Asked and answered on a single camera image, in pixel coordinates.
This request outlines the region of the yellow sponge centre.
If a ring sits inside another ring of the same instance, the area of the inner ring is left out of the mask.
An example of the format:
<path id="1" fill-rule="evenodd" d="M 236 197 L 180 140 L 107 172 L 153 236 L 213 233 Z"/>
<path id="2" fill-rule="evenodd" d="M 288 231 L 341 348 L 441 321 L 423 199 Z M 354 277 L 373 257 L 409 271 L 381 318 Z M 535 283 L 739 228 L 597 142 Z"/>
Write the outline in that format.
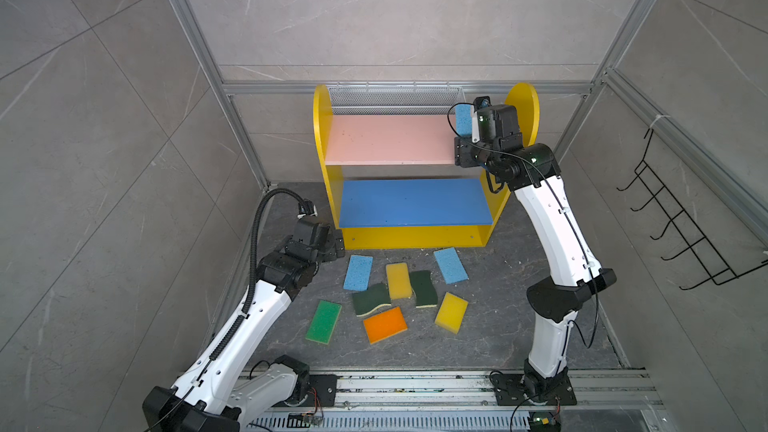
<path id="1" fill-rule="evenodd" d="M 412 297 L 413 290 L 406 263 L 388 264 L 386 275 L 389 296 L 392 301 Z"/>

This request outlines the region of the dark green sponge upright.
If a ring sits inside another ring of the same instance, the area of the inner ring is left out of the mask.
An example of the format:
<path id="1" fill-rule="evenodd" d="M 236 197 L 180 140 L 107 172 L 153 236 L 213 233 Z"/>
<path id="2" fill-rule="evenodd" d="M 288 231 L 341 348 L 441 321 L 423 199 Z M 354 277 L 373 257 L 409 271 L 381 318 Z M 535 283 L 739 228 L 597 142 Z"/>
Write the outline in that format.
<path id="1" fill-rule="evenodd" d="M 431 308 L 438 304 L 438 295 L 429 270 L 413 271 L 409 274 L 411 287 L 415 294 L 417 308 Z"/>

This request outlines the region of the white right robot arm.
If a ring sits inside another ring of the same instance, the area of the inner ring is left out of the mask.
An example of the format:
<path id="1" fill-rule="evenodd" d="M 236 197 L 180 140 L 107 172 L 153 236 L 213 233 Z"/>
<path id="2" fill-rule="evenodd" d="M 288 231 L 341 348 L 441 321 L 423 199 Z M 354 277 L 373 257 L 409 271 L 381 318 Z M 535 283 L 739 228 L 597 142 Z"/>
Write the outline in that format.
<path id="1" fill-rule="evenodd" d="M 455 163 L 480 167 L 492 193 L 513 192 L 527 212 L 545 252 L 549 274 L 531 285 L 534 338 L 520 387 L 525 399 L 545 404 L 568 382 L 567 348 L 583 305 L 613 285 L 616 274 L 601 266 L 572 213 L 559 163 L 545 144 L 524 142 L 523 109 L 478 97 L 452 105 L 446 118 L 455 135 Z"/>

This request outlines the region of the yellow sponge right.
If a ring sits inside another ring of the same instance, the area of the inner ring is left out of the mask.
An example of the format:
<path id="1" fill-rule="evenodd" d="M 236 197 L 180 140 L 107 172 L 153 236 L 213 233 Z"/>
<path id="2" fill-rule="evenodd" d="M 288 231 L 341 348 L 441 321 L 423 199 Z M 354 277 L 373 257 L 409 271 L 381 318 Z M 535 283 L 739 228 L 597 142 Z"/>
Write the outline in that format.
<path id="1" fill-rule="evenodd" d="M 452 293 L 446 293 L 435 318 L 435 324 L 453 334 L 461 328 L 469 302 Z"/>

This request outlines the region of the yellow shelf unit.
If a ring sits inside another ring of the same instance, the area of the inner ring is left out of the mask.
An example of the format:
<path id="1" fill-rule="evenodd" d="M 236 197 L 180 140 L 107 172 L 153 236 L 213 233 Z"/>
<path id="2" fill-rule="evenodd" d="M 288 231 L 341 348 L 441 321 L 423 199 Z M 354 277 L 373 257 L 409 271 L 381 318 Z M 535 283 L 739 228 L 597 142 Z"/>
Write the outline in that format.
<path id="1" fill-rule="evenodd" d="M 450 85 L 316 87 L 316 149 L 347 249 L 487 245 L 510 193 L 454 162 L 465 100 Z"/>

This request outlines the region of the dark green sponge curved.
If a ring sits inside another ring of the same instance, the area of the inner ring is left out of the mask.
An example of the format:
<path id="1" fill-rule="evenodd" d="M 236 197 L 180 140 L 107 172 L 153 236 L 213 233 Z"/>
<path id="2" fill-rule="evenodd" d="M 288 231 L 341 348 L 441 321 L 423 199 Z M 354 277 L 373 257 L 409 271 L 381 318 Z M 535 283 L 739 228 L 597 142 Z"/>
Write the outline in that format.
<path id="1" fill-rule="evenodd" d="M 366 317 L 376 310 L 391 306 L 391 298 L 386 284 L 378 283 L 365 291 L 351 295 L 354 313 L 357 317 Z"/>

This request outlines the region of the orange sponge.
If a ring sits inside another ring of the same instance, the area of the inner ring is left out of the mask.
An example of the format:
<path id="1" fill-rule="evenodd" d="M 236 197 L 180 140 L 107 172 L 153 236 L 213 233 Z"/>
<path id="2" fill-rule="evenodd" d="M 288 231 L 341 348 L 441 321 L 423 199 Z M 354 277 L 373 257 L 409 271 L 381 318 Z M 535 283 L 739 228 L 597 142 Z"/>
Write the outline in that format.
<path id="1" fill-rule="evenodd" d="M 370 344 L 376 344 L 408 329 L 400 307 L 364 319 L 363 326 Z"/>

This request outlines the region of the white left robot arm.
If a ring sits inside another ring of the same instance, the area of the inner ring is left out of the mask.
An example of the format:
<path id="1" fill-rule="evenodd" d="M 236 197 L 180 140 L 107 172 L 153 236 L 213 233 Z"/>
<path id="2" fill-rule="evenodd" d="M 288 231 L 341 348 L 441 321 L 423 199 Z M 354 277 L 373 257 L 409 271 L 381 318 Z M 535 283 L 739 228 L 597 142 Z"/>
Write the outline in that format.
<path id="1" fill-rule="evenodd" d="M 142 411 L 151 431 L 240 431 L 274 405 L 298 406 L 310 394 L 310 368 L 283 355 L 246 381 L 240 376 L 269 329 L 314 278 L 343 257 L 342 237 L 314 216 L 259 260 L 239 307 L 189 369 L 156 386 Z"/>

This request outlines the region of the yellow sponge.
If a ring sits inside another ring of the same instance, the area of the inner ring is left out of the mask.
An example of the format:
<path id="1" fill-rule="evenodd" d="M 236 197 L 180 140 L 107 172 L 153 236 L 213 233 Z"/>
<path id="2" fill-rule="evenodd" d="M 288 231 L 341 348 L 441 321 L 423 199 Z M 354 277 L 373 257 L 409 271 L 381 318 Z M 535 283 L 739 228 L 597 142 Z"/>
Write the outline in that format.
<path id="1" fill-rule="evenodd" d="M 469 302 L 452 293 L 446 293 L 435 318 L 435 324 L 453 334 L 461 328 Z"/>
<path id="2" fill-rule="evenodd" d="M 388 264 L 386 275 L 389 296 L 392 301 L 412 297 L 413 290 L 406 263 Z"/>

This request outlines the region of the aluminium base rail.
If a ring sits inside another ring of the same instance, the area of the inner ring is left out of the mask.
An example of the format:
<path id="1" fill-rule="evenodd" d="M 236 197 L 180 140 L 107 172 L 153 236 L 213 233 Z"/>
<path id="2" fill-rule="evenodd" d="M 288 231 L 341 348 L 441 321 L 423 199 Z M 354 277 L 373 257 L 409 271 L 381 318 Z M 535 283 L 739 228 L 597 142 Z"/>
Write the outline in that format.
<path id="1" fill-rule="evenodd" d="M 642 370 L 575 370 L 541 396 L 517 371 L 322 370 L 304 405 L 248 431 L 672 431 Z"/>

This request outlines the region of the blue sponge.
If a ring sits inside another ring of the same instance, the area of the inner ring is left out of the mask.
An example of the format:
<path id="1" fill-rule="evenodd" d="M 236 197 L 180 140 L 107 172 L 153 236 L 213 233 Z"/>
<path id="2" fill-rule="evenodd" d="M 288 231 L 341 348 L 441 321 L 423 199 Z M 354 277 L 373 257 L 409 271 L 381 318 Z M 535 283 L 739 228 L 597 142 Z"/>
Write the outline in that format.
<path id="1" fill-rule="evenodd" d="M 437 250 L 433 255 L 446 284 L 456 284 L 469 279 L 455 248 Z"/>
<path id="2" fill-rule="evenodd" d="M 352 292 L 363 292 L 368 288 L 373 258 L 352 255 L 349 259 L 343 288 Z"/>

